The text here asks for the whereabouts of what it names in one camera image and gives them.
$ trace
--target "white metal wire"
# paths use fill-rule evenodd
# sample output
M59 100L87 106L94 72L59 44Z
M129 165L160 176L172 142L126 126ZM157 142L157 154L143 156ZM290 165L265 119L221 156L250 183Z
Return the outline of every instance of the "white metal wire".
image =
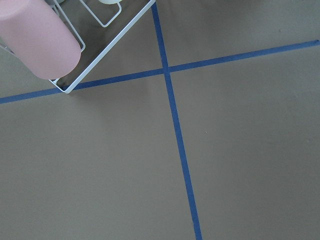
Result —
M58 17L60 17L60 13L56 7L56 5L51 6L53 8L53 10L55 11L55 13L58 15Z
M14 52L13 52L7 45L4 45L4 44L0 43L0 48L2 48L3 50L5 50L6 52L12 54L13 56L16 56L16 55L14 54Z
M61 8L60 4L57 2L57 0L53 0L55 5L57 6L57 8L60 10L61 14L63 15L63 17L65 18L65 20L67 21L67 23L69 24L69 26L71 27L71 29L73 30L74 34L76 35L76 37L79 39L79 41L82 44L82 48L81 48L81 52L83 52L86 49L86 44L83 41L83 39L81 38L81 36L79 35L79 33L77 32L77 30L75 29L75 27L73 26L73 24L71 23L71 21L69 20L69 18L67 17L66 13L64 12L64 10Z
M111 50L111 48L129 31L129 29L146 13L146 11L151 8L151 6L156 2L156 0L149 0L149 2L135 15L135 17L119 32L119 34L105 47L105 49L89 64L89 66L83 70L83 72L67 87L67 89L62 89L57 84L57 80L50 80L53 85L55 85L61 92L69 94L84 77L98 64L98 62Z
M116 17L119 16L119 14L121 13L122 11L122 7L120 5L119 2L117 2L116 4L118 5L119 7L119 11L106 23L106 24L103 24L100 19L94 14L94 12L89 8L89 6L83 1L83 0L79 0L80 3L82 3L82 5L88 10L88 12L94 17L94 19L101 25L101 27L103 28L106 28L108 27L115 19Z

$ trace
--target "blue tape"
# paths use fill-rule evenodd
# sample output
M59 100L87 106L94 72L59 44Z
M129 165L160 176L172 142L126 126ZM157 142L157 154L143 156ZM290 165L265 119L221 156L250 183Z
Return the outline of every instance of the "blue tape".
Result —
M131 73L131 74L122 75L122 76L115 76L115 77L110 77L110 78L105 78L105 79L100 79L95 81L82 82L76 86L75 90L92 88L96 86L118 83L118 82L123 82L128 80L140 79L140 78L145 78L145 77L150 77L150 76L155 76L160 74L163 74L162 68L149 70L149 71L142 71L137 73ZM33 92L23 93L23 94L14 95L14 96L1 97L0 104L7 104L11 102L17 102L17 101L26 100L26 99L34 99L34 98L39 98L39 97L53 95L53 94L60 94L60 93L62 92L58 88L50 88L50 89L45 89L40 91L33 91Z
M259 56L264 56L269 54L276 54L276 53L287 52L287 51L292 51L297 49L315 47L315 46L320 46L319 40L307 41L307 42L302 42L302 43L297 43L292 45L279 46L279 47L268 48L268 49L263 49L258 51L251 51L251 52L246 52L246 53L241 53L236 55L223 56L223 57L212 58L208 60L202 60L202 61L196 61L196 62L181 64L181 65L171 66L169 67L169 71L171 73L178 72L178 71L183 71L188 69L205 67L209 65L222 64L222 63L237 61L241 59L254 58L254 57L259 57Z
M169 104L170 104L170 109L171 109L171 114L172 114L172 119L173 119L175 136L176 136L176 141L177 141L180 160L181 160L185 188L186 188L186 193L188 196L189 207L190 207L191 217L192 217L192 221L193 221L195 239L202 240L202 234L201 234L201 229L200 229L200 223L199 223L198 211L197 211L197 206L196 206L196 201L195 201L195 196L194 196L194 190L192 187L192 182L191 182L191 177L190 177L190 172L189 172L189 167L188 167L188 161L187 161L187 156L186 156L186 150L185 150L184 140L183 140L180 122L179 122L179 115L178 115L174 89L173 89L170 71L169 71L168 59L167 59L167 54L166 54L166 49L165 49L165 44L164 44L164 38L162 35L161 25L160 25L157 4L155 3L154 5L152 5L151 9L152 9L153 21L154 21L157 40L158 40L160 55L161 55L161 61L162 61L162 66L163 66L163 73L164 73L164 78L165 78L166 89L167 89L167 93L168 93L168 97L169 97Z
M6 97L0 98L0 104L7 104L7 103L17 102L21 100L26 100L26 99L34 99L42 96L48 96L48 95L59 94L59 93L61 93L61 91L58 88L50 88L46 90L33 91L33 92L23 93L23 94L14 95L14 96L6 96Z

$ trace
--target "tan floor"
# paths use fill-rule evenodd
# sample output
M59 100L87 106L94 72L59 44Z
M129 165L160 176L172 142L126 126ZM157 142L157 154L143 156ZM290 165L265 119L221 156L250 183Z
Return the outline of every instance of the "tan floor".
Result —
M157 2L169 66L315 41L319 7ZM149 10L84 82L162 68L155 24ZM312 46L171 73L201 238L168 78L46 96L36 91L50 82L0 51L1 239L319 239L319 55Z

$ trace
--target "pink container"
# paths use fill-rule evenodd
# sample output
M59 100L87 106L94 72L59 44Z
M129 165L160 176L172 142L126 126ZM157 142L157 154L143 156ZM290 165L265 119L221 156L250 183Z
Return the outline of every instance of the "pink container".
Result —
M44 0L0 0L0 38L41 79L57 79L78 64L78 41Z

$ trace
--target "white wire rack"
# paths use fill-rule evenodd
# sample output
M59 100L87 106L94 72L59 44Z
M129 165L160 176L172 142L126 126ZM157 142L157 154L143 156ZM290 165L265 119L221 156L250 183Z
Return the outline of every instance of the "white wire rack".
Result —
M78 30L74 27L72 22L70 21L70 18L67 16L61 5L58 3L57 0L52 0L54 4L51 5L53 10L56 12L58 16L60 14L65 19L66 23L69 25L71 30L74 32L75 36L77 37L79 43L82 45L81 47L81 54L86 50L87 46L85 41L83 40L83 37L81 37L81 34ZM91 8L85 3L83 0L79 0L79 2L85 7L85 9L92 15L92 17L99 23L99 25L102 28L107 28L122 12L123 8L120 4L120 2L116 3L119 10L118 12L111 17L111 19L107 23L103 23L97 15L91 10ZM128 30L146 13L146 11L156 2L156 0L146 0L144 6L138 11L138 13L131 18L131 20L128 22L128 24L123 27L118 34L108 42L108 44L99 52L99 54L90 61L90 63L83 68L81 68L81 71L79 74L72 78L72 81L70 84L68 84L66 87L61 87L58 82L60 78L57 79L50 79L49 81L55 85L58 89L60 89L63 93L69 94L83 79L84 77L98 64L98 62L111 50L111 48L128 32ZM15 55L14 52L12 52L6 45L0 43L0 48L4 49L5 51L9 52L12 55Z

